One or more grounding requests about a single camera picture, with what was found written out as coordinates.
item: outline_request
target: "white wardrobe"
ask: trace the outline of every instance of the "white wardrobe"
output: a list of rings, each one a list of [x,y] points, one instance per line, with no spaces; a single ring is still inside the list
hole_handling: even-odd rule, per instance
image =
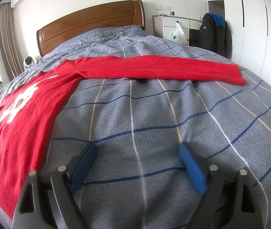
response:
[[[271,86],[271,0],[224,0],[224,12],[232,34],[231,60]]]

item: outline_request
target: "gray plaid bed sheet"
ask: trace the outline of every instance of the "gray plaid bed sheet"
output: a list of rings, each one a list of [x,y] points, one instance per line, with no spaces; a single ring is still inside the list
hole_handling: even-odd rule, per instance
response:
[[[108,55],[231,63],[211,51],[145,36],[140,26],[96,29],[46,54],[1,90],[0,101],[64,59]],[[91,229],[184,228],[200,200],[178,155],[179,143],[188,141],[223,170],[247,170],[264,226],[270,228],[271,87],[239,68],[247,81],[243,86],[129,78],[81,81],[56,119],[43,172],[67,164],[94,141],[97,158],[74,196]],[[56,209],[54,213],[58,227],[65,228]],[[0,221],[11,228],[1,209]]]

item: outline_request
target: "nightstand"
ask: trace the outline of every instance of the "nightstand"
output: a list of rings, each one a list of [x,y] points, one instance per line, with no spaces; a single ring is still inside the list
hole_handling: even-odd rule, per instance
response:
[[[180,23],[182,30],[188,41],[188,45],[196,46],[198,43],[199,28],[202,21],[178,17],[178,16],[156,16],[153,18],[154,36],[170,40],[170,36],[177,29],[177,21]]]

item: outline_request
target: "plastic bag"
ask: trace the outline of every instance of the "plastic bag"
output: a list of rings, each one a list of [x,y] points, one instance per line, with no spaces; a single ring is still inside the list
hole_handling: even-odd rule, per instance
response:
[[[188,45],[186,36],[178,21],[177,21],[177,30],[174,33],[171,33],[170,39],[174,42],[177,42],[178,44]]]

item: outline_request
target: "metal pin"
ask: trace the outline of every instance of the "metal pin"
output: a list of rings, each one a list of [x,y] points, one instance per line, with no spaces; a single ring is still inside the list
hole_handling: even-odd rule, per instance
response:
[[[216,171],[216,170],[218,170],[218,167],[216,165],[214,165],[214,164],[211,164],[210,165],[210,170]]]
[[[36,175],[36,171],[35,170],[31,170],[28,174],[29,174],[30,177],[32,177],[32,176]]]
[[[58,167],[58,170],[59,170],[59,171],[65,171],[65,170],[66,170],[66,166],[65,166],[65,165],[60,165],[60,166]]]
[[[247,172],[246,172],[244,169],[241,169],[239,172],[240,172],[240,174],[241,174],[242,176],[245,176],[245,175],[247,174]]]

